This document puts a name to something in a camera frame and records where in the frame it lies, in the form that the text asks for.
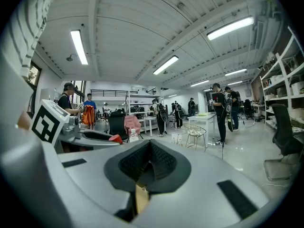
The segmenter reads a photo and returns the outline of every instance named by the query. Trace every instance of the bottle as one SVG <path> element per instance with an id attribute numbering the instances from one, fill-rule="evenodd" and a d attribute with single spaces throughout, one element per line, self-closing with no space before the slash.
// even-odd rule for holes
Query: bottle
<path id="1" fill-rule="evenodd" d="M 135 132 L 135 128 L 132 128 L 131 129 L 131 134 L 130 134 L 130 143 L 134 142 L 134 141 L 137 141 L 139 140 L 138 139 L 138 135 L 137 133 Z"/>

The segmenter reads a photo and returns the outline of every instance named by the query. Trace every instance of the striped sleeve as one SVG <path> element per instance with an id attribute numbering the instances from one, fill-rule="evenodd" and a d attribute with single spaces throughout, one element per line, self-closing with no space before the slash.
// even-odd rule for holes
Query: striped sleeve
<path id="1" fill-rule="evenodd" d="M 37 42 L 46 26 L 53 0 L 22 0 L 8 21 L 1 39 L 0 56 L 25 79 Z"/>

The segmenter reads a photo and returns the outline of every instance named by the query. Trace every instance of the black railing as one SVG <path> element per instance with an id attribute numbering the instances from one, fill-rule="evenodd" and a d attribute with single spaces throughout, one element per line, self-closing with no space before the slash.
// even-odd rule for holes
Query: black railing
<path id="1" fill-rule="evenodd" d="M 92 96 L 126 96 L 127 90 L 91 89 Z M 130 91 L 130 94 L 137 94 L 137 91 Z"/>
<path id="2" fill-rule="evenodd" d="M 150 94 L 150 95 L 156 95 L 156 87 L 149 90 L 149 91 L 146 91 L 146 93 Z"/>

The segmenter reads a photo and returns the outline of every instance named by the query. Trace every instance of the glossy floor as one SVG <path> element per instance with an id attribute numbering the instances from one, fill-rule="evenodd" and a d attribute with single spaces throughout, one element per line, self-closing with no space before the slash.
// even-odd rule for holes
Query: glossy floor
<path id="1" fill-rule="evenodd" d="M 204 127 L 204 123 L 195 122 L 196 125 Z M 150 137 L 150 132 L 147 134 L 142 132 L 142 137 L 144 139 L 156 138 L 163 141 L 171 142 L 172 133 L 184 133 L 182 135 L 182 145 L 185 146 L 187 141 L 187 131 L 185 128 L 182 130 L 171 127 L 167 127 L 167 133 L 164 137 L 159 138 L 157 129 L 153 130 L 153 136 Z M 108 128 L 104 122 L 97 122 L 95 130 L 103 131 Z M 244 173 L 253 182 L 255 182 L 262 190 L 268 195 L 269 198 L 273 199 L 280 195 L 283 195 L 290 187 L 291 180 L 285 181 L 269 181 L 266 178 L 265 169 L 263 166 L 264 160 L 266 159 L 279 159 L 282 158 L 279 148 L 272 143 L 272 138 L 274 136 L 274 130 L 263 122 L 254 123 L 251 120 L 240 120 L 239 131 L 230 132 L 227 128 L 226 144 L 222 152 L 222 147 L 215 145 L 215 141 L 219 138 L 219 131 L 216 124 L 215 128 L 215 138 L 212 139 L 212 127 L 210 128 L 208 148 L 205 149 L 205 144 L 203 138 L 200 137 L 197 145 L 197 151 L 204 151 L 205 153 L 215 155 L 219 158 L 232 165 L 236 170 Z M 288 158 L 289 162 L 296 163 L 297 156 L 291 156 Z M 272 168 L 270 173 L 274 176 L 284 176 L 286 172 L 285 169 Z"/>

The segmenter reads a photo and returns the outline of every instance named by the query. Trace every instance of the rectangular light fixture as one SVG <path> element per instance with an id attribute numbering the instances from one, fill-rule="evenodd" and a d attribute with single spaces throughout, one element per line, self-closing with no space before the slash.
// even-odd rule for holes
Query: rectangular light fixture
<path id="1" fill-rule="evenodd" d="M 203 82 L 191 85 L 191 87 L 198 86 L 198 85 L 201 85 L 201 84 L 204 84 L 204 83 L 207 83 L 207 82 L 209 82 L 209 80 L 206 80 L 206 81 L 203 81 Z"/>
<path id="2" fill-rule="evenodd" d="M 231 86 L 231 85 L 236 85 L 236 84 L 240 84 L 240 83 L 242 83 L 242 81 L 234 82 L 234 83 L 231 83 L 231 84 L 228 84 L 228 85 Z"/>
<path id="3" fill-rule="evenodd" d="M 162 64 L 158 69 L 156 69 L 153 73 L 155 75 L 158 75 L 160 72 L 165 70 L 167 67 L 169 67 L 171 64 L 175 63 L 179 58 L 177 56 L 171 57 L 168 61 L 166 61 L 164 64 Z"/>
<path id="4" fill-rule="evenodd" d="M 74 46 L 76 48 L 78 57 L 83 65 L 88 65 L 84 47 L 81 40 L 80 30 L 72 30 L 71 36 L 74 42 Z"/>
<path id="5" fill-rule="evenodd" d="M 232 75 L 232 74 L 237 74 L 237 73 L 245 72 L 246 70 L 247 70 L 247 68 L 244 68 L 244 69 L 241 69 L 241 70 L 238 70 L 238 71 L 227 73 L 227 74 L 225 74 L 225 76 L 229 76 L 229 75 Z"/>
<path id="6" fill-rule="evenodd" d="M 254 23 L 253 16 L 248 16 L 248 17 L 245 17 L 243 19 L 233 21 L 229 24 L 226 24 L 226 25 L 214 30 L 213 32 L 208 33 L 207 37 L 208 37 L 209 40 L 213 40 L 217 37 L 225 35 L 225 34 L 227 34 L 229 32 L 232 32 L 236 29 L 243 28 L 243 27 L 248 26 L 248 25 L 252 25 L 253 23 Z"/>

